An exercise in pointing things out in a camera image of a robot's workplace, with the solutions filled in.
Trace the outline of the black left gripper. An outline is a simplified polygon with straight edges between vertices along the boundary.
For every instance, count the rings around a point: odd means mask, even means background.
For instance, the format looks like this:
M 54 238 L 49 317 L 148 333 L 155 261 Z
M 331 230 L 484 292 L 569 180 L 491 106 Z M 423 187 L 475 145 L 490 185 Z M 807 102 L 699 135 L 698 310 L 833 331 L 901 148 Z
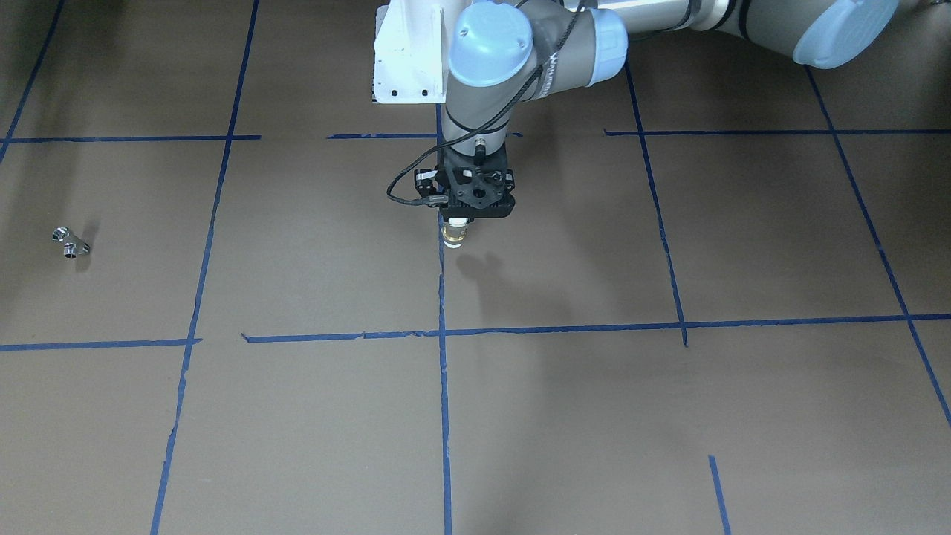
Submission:
M 448 204 L 439 207 L 446 220 L 505 218 L 516 204 L 506 143 L 482 159 L 442 149 L 438 153 L 437 182 L 449 198 Z

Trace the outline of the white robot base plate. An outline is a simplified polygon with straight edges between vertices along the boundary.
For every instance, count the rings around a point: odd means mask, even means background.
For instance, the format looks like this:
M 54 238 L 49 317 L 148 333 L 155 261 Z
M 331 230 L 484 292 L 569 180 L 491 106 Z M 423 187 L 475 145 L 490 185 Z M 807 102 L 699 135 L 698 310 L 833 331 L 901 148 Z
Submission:
M 452 1 L 389 1 L 376 10 L 371 92 L 384 105 L 446 99 L 446 22 Z

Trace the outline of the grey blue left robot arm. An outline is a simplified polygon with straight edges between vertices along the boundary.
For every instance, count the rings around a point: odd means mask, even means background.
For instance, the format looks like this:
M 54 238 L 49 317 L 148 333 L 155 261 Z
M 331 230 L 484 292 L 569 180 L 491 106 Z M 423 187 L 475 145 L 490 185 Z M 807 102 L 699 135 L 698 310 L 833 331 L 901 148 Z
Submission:
M 611 79 L 637 38 L 683 28 L 728 33 L 831 70 L 866 50 L 897 1 L 473 1 L 449 34 L 443 142 L 416 172 L 419 203 L 451 218 L 514 207 L 505 146 L 517 104 Z

